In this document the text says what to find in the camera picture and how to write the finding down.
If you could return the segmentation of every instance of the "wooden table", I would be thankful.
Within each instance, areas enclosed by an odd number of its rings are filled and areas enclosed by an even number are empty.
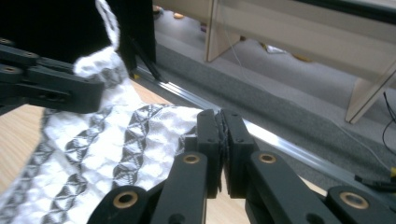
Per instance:
[[[134,83],[142,100],[150,104],[169,104],[161,96]],[[39,121],[43,108],[24,105],[0,117],[0,193],[11,184],[30,158],[39,141]],[[308,183],[321,194],[325,191]],[[217,199],[207,200],[206,223],[249,223],[245,200],[230,199],[225,184]]]

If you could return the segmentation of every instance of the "cloth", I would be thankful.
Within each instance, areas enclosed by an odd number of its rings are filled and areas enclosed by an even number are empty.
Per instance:
[[[40,143],[0,197],[0,223],[86,223],[112,189],[165,180],[184,134],[194,132],[201,110],[140,100],[116,52],[117,20],[105,0],[96,5],[112,45],[79,59],[74,72],[105,82],[100,109],[44,111]]]

